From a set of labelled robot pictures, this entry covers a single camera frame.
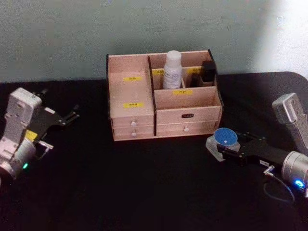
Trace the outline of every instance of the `white wall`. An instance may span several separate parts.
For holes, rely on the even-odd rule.
[[[308,77],[306,0],[2,0],[0,81],[105,77],[106,54],[210,48],[218,72]]]

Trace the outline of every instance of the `small drawer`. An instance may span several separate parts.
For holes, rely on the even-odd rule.
[[[215,121],[204,123],[160,124],[157,125],[157,136],[185,136],[193,134],[212,134]]]
[[[157,110],[157,124],[217,121],[221,107],[192,107]]]
[[[135,128],[115,128],[114,138],[118,139],[135,139],[154,136],[154,126],[143,126]]]
[[[138,117],[121,117],[112,118],[112,124],[114,128],[118,127],[138,127],[144,125],[153,125],[154,116],[138,116]]]

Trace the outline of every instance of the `bottle cap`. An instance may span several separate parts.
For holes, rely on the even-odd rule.
[[[219,128],[214,132],[214,139],[223,146],[232,146],[237,142],[237,135],[229,128]]]
[[[181,65],[182,55],[178,51],[169,51],[167,53],[166,65],[170,67],[177,67]]]

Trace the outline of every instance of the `dark wood edge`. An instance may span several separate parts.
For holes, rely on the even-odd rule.
[[[108,119],[111,121],[111,118],[110,118],[110,91],[109,91],[108,69],[109,69],[109,54],[106,55],[106,80],[107,80]]]
[[[219,83],[217,81],[217,78],[218,78],[218,72],[217,72],[217,66],[216,66],[216,62],[213,58],[213,55],[212,55],[212,52],[210,49],[208,49],[208,53],[210,54],[210,57],[212,59],[212,61],[214,61],[214,64],[215,64],[215,82],[216,82],[216,87],[217,87],[217,93],[218,93],[218,97],[219,97],[219,100],[220,100],[220,103],[221,103],[221,109],[222,111],[224,111],[224,103],[222,101],[222,97],[221,97],[221,94],[220,94],[220,90],[219,90]]]
[[[153,73],[152,73],[152,65],[151,65],[151,58],[148,56],[148,63],[150,69],[150,79],[151,79],[151,91],[152,91],[152,100],[153,100],[153,107],[154,107],[154,136],[156,136],[156,125],[157,125],[157,116],[156,116],[156,103],[155,103],[155,96],[154,96],[154,83],[153,83]]]

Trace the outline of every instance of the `green led light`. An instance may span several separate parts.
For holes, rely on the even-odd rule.
[[[23,169],[26,169],[28,167],[28,163],[25,163],[25,165],[23,166]]]

